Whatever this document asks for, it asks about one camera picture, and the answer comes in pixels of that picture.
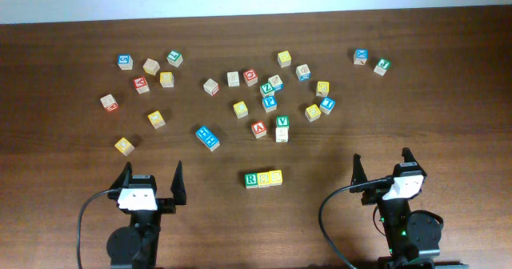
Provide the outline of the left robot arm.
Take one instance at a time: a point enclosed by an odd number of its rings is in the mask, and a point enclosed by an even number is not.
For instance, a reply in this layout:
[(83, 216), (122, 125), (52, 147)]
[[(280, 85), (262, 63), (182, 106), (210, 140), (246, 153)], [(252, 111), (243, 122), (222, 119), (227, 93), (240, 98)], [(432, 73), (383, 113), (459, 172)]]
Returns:
[(158, 198), (153, 175), (135, 175), (131, 163), (110, 186), (108, 198), (130, 216), (130, 224), (119, 227), (108, 238), (106, 251), (112, 268), (155, 268), (161, 218), (187, 203), (182, 163), (178, 163), (170, 186), (170, 198)]

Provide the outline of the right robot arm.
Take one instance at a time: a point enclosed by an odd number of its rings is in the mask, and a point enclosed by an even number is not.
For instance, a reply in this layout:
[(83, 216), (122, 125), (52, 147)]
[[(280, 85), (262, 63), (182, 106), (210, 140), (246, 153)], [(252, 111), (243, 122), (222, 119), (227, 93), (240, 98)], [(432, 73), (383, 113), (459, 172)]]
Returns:
[(441, 253), (444, 220), (435, 213), (410, 209), (409, 201), (422, 192), (427, 173), (411, 150), (402, 149), (403, 161), (394, 166), (391, 175), (369, 180), (361, 156), (353, 157), (351, 193), (361, 193), (364, 206), (375, 205), (379, 212), (387, 245), (388, 257), (378, 259), (380, 268), (468, 268), (467, 264), (451, 261), (436, 263)]

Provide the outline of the yellow S letter block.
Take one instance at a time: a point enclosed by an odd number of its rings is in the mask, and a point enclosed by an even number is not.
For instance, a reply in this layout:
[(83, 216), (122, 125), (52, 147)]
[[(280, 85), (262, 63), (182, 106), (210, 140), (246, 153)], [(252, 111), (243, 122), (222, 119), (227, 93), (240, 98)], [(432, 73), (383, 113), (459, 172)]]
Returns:
[(260, 172), (257, 173), (258, 177), (258, 187), (269, 187), (270, 186), (270, 173), (269, 172)]

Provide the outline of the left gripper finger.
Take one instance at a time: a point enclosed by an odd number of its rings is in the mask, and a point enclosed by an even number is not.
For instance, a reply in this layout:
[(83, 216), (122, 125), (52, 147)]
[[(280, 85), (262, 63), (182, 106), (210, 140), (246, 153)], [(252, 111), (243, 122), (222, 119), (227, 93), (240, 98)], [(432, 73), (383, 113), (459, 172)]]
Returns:
[(173, 181), (171, 183), (170, 190), (173, 195), (174, 203), (176, 205), (186, 205), (187, 204), (187, 196), (186, 196), (186, 188), (183, 178), (183, 169), (182, 169), (182, 161), (178, 162), (176, 167)]
[(118, 190), (120, 191), (122, 188), (127, 188), (130, 184), (130, 178), (132, 176), (132, 165), (130, 162), (127, 162), (124, 166), (121, 174), (115, 179), (115, 181), (110, 186), (110, 190)]

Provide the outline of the green R letter block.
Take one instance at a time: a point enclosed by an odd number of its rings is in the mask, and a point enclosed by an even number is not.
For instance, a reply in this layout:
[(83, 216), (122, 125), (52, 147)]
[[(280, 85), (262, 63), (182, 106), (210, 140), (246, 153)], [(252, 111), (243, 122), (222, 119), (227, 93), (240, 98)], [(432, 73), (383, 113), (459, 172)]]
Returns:
[(244, 175), (246, 189), (258, 188), (258, 174), (248, 173)]

